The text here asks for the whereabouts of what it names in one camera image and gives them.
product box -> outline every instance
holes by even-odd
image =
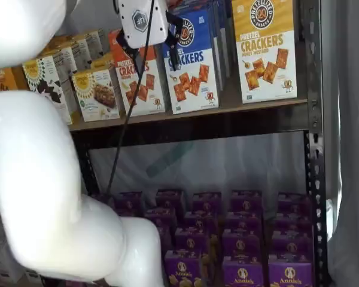
[[[0,91],[28,90],[21,66],[0,69]]]
[[[50,99],[64,122],[73,124],[79,120],[80,114],[61,51],[30,60],[23,64],[23,69],[29,89]]]
[[[80,46],[81,57],[84,60],[85,69],[90,69],[92,61],[99,57],[92,36],[90,34],[83,33],[73,36],[72,40],[78,42],[78,45]]]
[[[72,82],[84,121],[111,120],[124,113],[113,66],[78,72]]]
[[[120,30],[115,30],[109,34],[109,43],[118,80],[121,84],[125,108],[128,111],[137,89],[138,74],[135,71],[132,59],[123,51],[116,40],[119,32]],[[145,48],[140,48],[139,53],[143,57]],[[170,105],[168,84],[161,53],[159,46],[149,46],[147,48],[145,72],[142,76],[132,116],[165,112]]]
[[[92,64],[90,64],[90,68],[91,69],[96,69],[96,68],[100,68],[100,67],[104,67],[104,66],[109,66],[109,65],[113,65],[114,66],[114,60],[113,60],[113,55],[112,53],[106,53],[104,56],[102,56],[101,58],[98,58],[96,60],[92,61]]]
[[[202,266],[198,251],[184,249],[167,251],[165,267],[171,286],[206,286],[202,282]]]
[[[87,32],[93,39],[93,46],[96,47],[98,55],[96,58],[102,57],[105,53],[109,52],[109,42],[104,30],[96,29]]]
[[[262,192],[257,190],[233,190],[230,211],[257,212],[262,214]]]
[[[297,96],[293,0],[233,0],[243,103]]]
[[[207,3],[191,8],[176,8],[173,13],[184,19],[178,41],[180,61],[176,71],[172,67],[169,47],[163,45],[173,113],[217,108],[220,85],[213,41],[213,6]]]
[[[185,215],[185,194],[182,190],[176,189],[158,190],[156,205],[165,208],[173,207],[177,218],[182,221]]]
[[[304,255],[270,254],[271,287],[312,287],[312,264]]]
[[[222,247],[225,255],[249,252],[260,256],[260,235],[253,230],[225,229],[222,234]]]
[[[222,269],[225,286],[264,286],[259,257],[245,254],[226,256],[223,259]]]
[[[307,233],[294,230],[274,230],[271,250],[280,253],[303,254],[312,256],[312,240]]]
[[[297,193],[278,194],[278,212],[295,213],[311,217],[311,202],[308,196]]]

purple annie's box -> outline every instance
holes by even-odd
[[[312,264],[304,255],[270,254],[271,286],[312,287]]]
[[[156,194],[156,205],[165,208],[174,208],[179,221],[185,215],[185,198],[182,190],[158,190]]]
[[[244,254],[226,256],[222,268],[225,286],[263,286],[263,270],[259,257]]]
[[[225,255],[248,253],[260,256],[260,237],[254,231],[242,229],[225,229],[222,235],[222,246]]]
[[[233,190],[230,198],[230,211],[257,212],[262,214],[262,192],[256,190]]]
[[[165,255],[165,269],[171,286],[202,287],[200,253],[185,249],[169,250]]]

cardboard box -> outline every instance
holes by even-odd
[[[72,82],[84,121],[111,120],[124,113],[113,66],[78,72]]]
[[[262,264],[257,256],[226,256],[222,269],[225,286],[264,286]]]
[[[297,96],[292,0],[233,0],[243,103]]]
[[[119,31],[114,30],[109,34],[109,43],[121,85],[124,105],[128,111],[137,89],[138,74],[135,71],[132,59],[123,51],[116,40]],[[140,48],[139,53],[143,57],[145,48]],[[147,48],[145,72],[142,76],[132,116],[165,112],[169,105],[169,90],[160,48],[159,46],[149,46]]]
[[[21,66],[0,69],[0,91],[28,90]]]
[[[312,287],[312,264],[304,255],[270,254],[269,279],[271,286]]]
[[[172,67],[169,47],[163,45],[173,113],[217,108],[220,84],[216,68],[218,51],[213,41],[213,6],[206,3],[179,7],[173,13],[185,19],[178,42],[180,61],[176,71]]]
[[[97,58],[102,57],[105,53],[109,52],[109,42],[106,33],[103,29],[96,29],[87,32],[92,36],[94,46],[98,53]]]
[[[23,69],[29,89],[50,99],[66,124],[79,120],[80,114],[61,51],[30,60],[23,64]]]

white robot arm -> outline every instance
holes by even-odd
[[[77,0],[0,0],[0,68],[35,57]],[[2,21],[6,15],[9,21]],[[14,256],[45,276],[111,286],[163,286],[160,239],[81,195],[74,143],[54,106],[0,92],[0,213]]]

macaroni box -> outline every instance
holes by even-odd
[[[30,60],[23,69],[31,91],[50,99],[67,124],[78,121],[80,114],[61,51]]]
[[[84,121],[120,118],[124,106],[113,66],[76,73],[72,81]]]
[[[205,286],[202,282],[202,267],[198,251],[184,249],[167,251],[165,267],[171,286]]]
[[[132,59],[123,51],[116,40],[119,31],[115,30],[109,34],[109,43],[118,80],[121,84],[125,108],[128,111],[137,89],[138,74],[135,71]],[[139,53],[143,57],[145,48],[140,48]],[[161,51],[158,46],[149,46],[147,48],[145,72],[142,76],[132,116],[165,112],[168,106],[169,90]]]
[[[243,103],[297,96],[293,0],[233,0]]]
[[[223,259],[222,269],[225,286],[264,286],[259,257],[245,254],[226,256]]]
[[[163,45],[174,114],[217,108],[219,83],[213,41],[214,11],[209,3],[173,11],[184,19],[178,41],[179,67],[173,69],[169,47]]]
[[[271,287],[312,287],[312,264],[304,255],[270,254]]]

